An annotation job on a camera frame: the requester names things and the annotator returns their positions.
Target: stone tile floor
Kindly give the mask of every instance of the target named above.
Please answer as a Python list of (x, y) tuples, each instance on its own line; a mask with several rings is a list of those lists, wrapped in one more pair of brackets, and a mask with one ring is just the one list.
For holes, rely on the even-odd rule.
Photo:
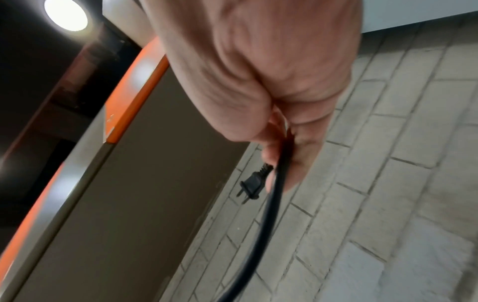
[[(251, 144), (161, 302), (210, 302), (260, 228)], [(323, 150), (288, 192), (240, 302), (471, 301), (478, 276), (478, 15), (366, 34)]]

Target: orange trim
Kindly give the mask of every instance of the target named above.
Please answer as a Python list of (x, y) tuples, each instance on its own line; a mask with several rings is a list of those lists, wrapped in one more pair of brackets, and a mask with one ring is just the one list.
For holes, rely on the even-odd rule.
[(118, 143), (168, 67), (161, 42), (155, 38), (143, 48), (106, 101), (106, 142)]
[(10, 243), (3, 251), (3, 254), (1, 255), (1, 258), (0, 258), (0, 285), (5, 279), (5, 276), (10, 270), (10, 266), (15, 261), (18, 253), (20, 252), (21, 247), (23, 246), (23, 243), (25, 242), (25, 239), (30, 233), (31, 228), (33, 227), (33, 224), (35, 223), (35, 220), (41, 211), (43, 203), (45, 202), (46, 197), (48, 196), (48, 193), (50, 192), (51, 186), (55, 182), (55, 179), (60, 174), (62, 167), (63, 167), (63, 164), (60, 166), (60, 168), (58, 168), (55, 175), (53, 175), (50, 182), (41, 193), (40, 197), (38, 197), (37, 201), (35, 202), (33, 207), (30, 209), (25, 219), (21, 222), (20, 227), (18, 227), (18, 230), (16, 231), (13, 238), (10, 240)]

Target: two-prong plug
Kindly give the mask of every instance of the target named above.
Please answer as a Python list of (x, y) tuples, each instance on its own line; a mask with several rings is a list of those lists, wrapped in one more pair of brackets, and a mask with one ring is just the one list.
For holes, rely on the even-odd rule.
[(249, 199), (256, 200), (259, 198), (260, 191), (265, 187), (265, 180), (272, 170), (274, 170), (273, 166), (264, 164), (258, 172), (253, 172), (248, 179), (239, 183), (241, 190), (237, 196), (239, 197), (243, 192), (246, 194), (242, 204), (246, 203)]

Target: light fixture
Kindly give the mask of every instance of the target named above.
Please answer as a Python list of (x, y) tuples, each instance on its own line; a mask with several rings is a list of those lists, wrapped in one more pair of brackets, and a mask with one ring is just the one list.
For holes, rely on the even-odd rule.
[(45, 0), (45, 11), (58, 26), (69, 31), (80, 31), (88, 26), (85, 11), (73, 0)]

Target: hand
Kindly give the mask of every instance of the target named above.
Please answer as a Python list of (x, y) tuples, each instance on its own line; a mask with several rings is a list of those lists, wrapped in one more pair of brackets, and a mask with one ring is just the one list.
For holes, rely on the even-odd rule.
[(212, 127), (229, 140), (262, 144), (264, 161), (276, 165), (285, 118), (295, 135), (285, 189), (302, 181), (350, 82), (361, 1), (141, 1), (179, 82)]

